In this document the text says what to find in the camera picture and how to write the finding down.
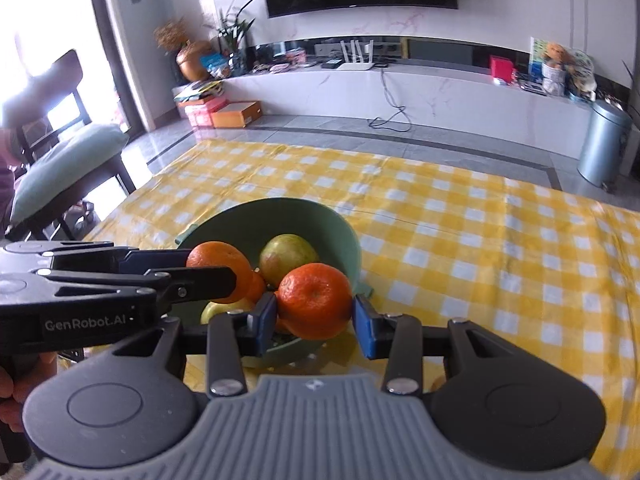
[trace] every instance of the chair backrest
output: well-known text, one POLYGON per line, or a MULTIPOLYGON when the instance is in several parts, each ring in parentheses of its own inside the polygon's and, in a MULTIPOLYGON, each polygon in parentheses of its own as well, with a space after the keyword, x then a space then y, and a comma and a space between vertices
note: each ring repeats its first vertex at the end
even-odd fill
POLYGON ((15 129, 24 156, 30 164, 34 163, 38 150, 47 145, 52 146, 58 143, 58 134, 79 122, 84 124, 91 122, 78 93, 78 85, 81 81, 82 67, 78 53, 75 50, 69 50, 57 59, 44 74, 32 77, 27 88, 2 105, 2 123, 0 125, 15 129), (79 110, 78 117, 30 143, 24 135, 22 127, 46 117, 70 94, 76 100, 79 110))

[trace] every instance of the light blue cushion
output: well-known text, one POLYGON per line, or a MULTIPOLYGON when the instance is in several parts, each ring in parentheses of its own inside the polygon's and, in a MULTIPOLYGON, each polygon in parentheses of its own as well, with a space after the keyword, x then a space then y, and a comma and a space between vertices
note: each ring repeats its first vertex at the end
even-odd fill
POLYGON ((129 136, 116 124, 89 124, 63 140, 29 168, 15 192, 11 222, 39 211, 53 197, 119 154, 129 136))

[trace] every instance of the trash can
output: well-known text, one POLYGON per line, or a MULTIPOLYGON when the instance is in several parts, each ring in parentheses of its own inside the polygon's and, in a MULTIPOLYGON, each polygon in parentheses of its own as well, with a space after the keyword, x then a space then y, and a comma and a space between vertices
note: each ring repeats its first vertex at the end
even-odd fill
POLYGON ((607 187, 618 174, 632 120, 606 101, 596 101, 582 147, 578 172, 594 186, 607 187))

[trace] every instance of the gray ribbed surface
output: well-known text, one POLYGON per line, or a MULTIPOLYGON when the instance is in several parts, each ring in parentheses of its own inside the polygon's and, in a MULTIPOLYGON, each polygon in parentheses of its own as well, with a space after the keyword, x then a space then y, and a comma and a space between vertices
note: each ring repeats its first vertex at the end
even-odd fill
POLYGON ((309 377, 265 376, 251 394, 210 402, 187 438, 146 463, 94 471, 45 461, 28 479, 604 478, 587 462, 549 473, 486 466, 449 444, 419 400, 382 394, 367 376, 317 380, 324 385, 312 391, 309 377))

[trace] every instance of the yellow checkered tablecloth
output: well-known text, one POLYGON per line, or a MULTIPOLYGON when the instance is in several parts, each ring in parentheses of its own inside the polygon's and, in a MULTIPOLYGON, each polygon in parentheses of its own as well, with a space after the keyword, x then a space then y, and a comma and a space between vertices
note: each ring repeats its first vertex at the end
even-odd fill
MULTIPOLYGON (((270 196, 315 200, 351 223, 382 312, 441 326, 468 317, 583 380, 607 410, 594 465, 621 479, 640 470, 639 214, 449 166, 208 140, 90 238, 172 248, 190 224, 270 196)), ((353 346, 343 360, 380 370, 353 346)), ((442 374, 425 361, 428 379, 442 374)))

